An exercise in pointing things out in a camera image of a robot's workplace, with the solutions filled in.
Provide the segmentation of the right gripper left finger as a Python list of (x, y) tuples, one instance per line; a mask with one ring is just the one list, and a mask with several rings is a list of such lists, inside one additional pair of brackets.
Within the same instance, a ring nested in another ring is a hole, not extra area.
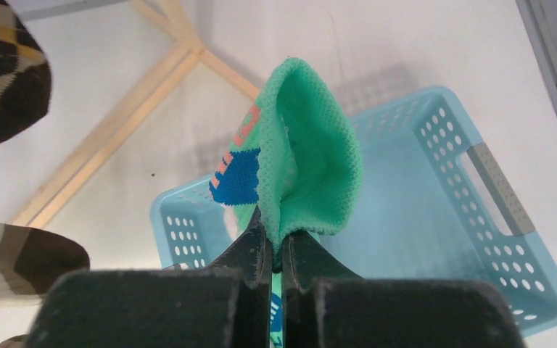
[(71, 273), (27, 347), (267, 347), (272, 247), (260, 212), (206, 268)]

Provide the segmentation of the green white sock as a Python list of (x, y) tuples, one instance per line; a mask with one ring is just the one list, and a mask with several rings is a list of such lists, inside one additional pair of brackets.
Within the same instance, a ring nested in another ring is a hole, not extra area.
[(236, 237), (214, 262), (241, 280), (230, 303), (236, 347), (271, 340), (271, 297), (283, 303), (323, 281), (355, 273), (325, 250), (320, 236), (347, 225), (363, 175), (358, 140), (342, 108), (304, 60), (288, 58), (271, 74), (209, 182)]

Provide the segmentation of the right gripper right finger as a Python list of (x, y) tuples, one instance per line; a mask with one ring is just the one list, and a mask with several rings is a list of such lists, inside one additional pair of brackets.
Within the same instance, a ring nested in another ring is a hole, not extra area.
[(365, 279), (309, 233), (282, 244), (287, 347), (523, 347), (502, 294), (482, 281)]

